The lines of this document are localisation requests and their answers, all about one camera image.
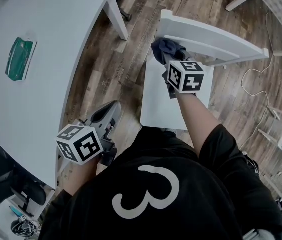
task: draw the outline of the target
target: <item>blue cloth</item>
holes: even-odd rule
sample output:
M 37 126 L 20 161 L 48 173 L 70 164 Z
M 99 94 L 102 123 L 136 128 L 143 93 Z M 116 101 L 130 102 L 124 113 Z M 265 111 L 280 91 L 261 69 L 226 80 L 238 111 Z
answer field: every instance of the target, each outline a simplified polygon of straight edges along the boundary
M 182 45 L 168 39 L 159 38 L 154 43 L 151 44 L 151 48 L 155 59 L 162 65 L 166 64 L 164 53 L 171 55 L 176 61 L 183 61 L 185 55 L 183 51 L 187 49 Z

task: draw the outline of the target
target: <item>white printed number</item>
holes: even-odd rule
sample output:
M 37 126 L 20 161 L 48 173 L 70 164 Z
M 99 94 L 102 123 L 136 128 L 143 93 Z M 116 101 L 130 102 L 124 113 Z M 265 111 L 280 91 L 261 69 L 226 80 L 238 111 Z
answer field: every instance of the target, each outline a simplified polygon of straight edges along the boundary
M 142 165 L 138 168 L 139 171 L 148 172 L 151 174 L 160 174 L 168 179 L 171 183 L 172 190 L 171 193 L 167 196 L 166 199 L 160 200 L 154 198 L 149 191 L 146 191 L 144 199 L 142 203 L 134 209 L 126 210 L 121 206 L 121 200 L 123 198 L 122 194 L 117 194 L 113 200 L 112 205 L 115 212 L 122 218 L 131 220 L 139 217 L 147 208 L 148 204 L 150 204 L 153 208 L 158 210 L 163 210 L 171 205 L 178 197 L 180 191 L 180 183 L 178 177 L 170 170 L 165 169 L 163 167 L 154 167 L 151 165 Z

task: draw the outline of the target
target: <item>chair seat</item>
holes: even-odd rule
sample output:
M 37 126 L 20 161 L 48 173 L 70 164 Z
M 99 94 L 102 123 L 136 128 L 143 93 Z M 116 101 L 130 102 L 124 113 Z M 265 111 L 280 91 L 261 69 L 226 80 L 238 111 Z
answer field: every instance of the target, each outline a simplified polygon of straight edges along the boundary
M 141 125 L 154 128 L 187 130 L 178 100 L 170 99 L 167 85 L 162 75 L 166 71 L 153 56 L 146 62 L 143 91 Z M 206 70 L 206 84 L 197 97 L 208 108 L 212 90 L 214 69 Z

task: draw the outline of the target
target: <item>cable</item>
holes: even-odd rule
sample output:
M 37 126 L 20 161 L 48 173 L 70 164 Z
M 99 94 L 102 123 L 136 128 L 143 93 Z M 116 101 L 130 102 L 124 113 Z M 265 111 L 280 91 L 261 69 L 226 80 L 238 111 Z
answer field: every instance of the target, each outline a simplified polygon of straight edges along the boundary
M 273 45 L 272 45 L 272 41 L 271 41 L 269 29 L 268 29 L 268 14 L 269 14 L 269 7 L 267 8 L 267 13 L 266 13 L 266 17 L 265 17 L 265 27 L 266 27 L 267 35 L 268 35 L 268 37 L 269 37 L 269 41 L 270 41 L 270 45 L 271 45 L 271 60 L 270 60 L 270 64 L 269 64 L 269 66 L 267 66 L 263 71 L 259 71 L 259 70 L 256 70 L 256 69 L 254 69 L 254 68 L 250 68 L 247 72 L 245 72 L 245 74 L 244 74 L 244 76 L 242 77 L 242 80 L 241 80 L 241 87 L 242 87 L 243 90 L 244 90 L 247 94 L 249 94 L 250 96 L 255 97 L 255 96 L 259 95 L 259 94 L 265 93 L 266 99 L 267 99 L 267 106 L 266 106 L 266 109 L 265 109 L 265 111 L 264 111 L 264 113 L 263 113 L 263 115 L 262 115 L 261 121 L 260 121 L 259 124 L 256 126 L 256 128 L 255 128 L 254 132 L 252 133 L 252 135 L 242 144 L 242 146 L 240 147 L 240 150 L 242 150 L 242 147 L 253 137 L 253 135 L 255 135 L 257 129 L 259 128 L 259 126 L 260 126 L 261 123 L 263 122 L 263 119 L 264 119 L 264 117 L 265 117 L 265 114 L 266 114 L 266 112 L 267 112 L 267 110 L 268 110 L 268 108 L 269 108 L 269 105 L 270 105 L 269 97 L 268 97 L 268 94 L 267 94 L 267 92 L 266 92 L 265 90 L 260 91 L 260 92 L 258 92 L 258 93 L 256 93 L 256 94 L 251 94 L 251 93 L 249 93 L 249 92 L 244 88 L 244 86 L 243 86 L 243 81 L 244 81 L 245 76 L 247 75 L 247 73 L 248 73 L 249 71 L 256 71 L 256 72 L 259 72 L 259 73 L 263 74 L 268 68 L 270 68 L 270 66 L 271 66 L 271 64 L 272 64 L 272 60 L 273 60 Z

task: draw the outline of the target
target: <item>white cube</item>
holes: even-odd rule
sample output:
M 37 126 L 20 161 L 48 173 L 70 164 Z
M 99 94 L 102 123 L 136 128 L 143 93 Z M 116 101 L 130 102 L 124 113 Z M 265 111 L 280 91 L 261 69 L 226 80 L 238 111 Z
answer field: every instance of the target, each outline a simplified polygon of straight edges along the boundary
M 180 94 L 198 94 L 205 84 L 205 68 L 201 62 L 170 61 L 167 81 Z
M 63 157 L 84 165 L 104 151 L 94 127 L 67 125 L 56 137 Z

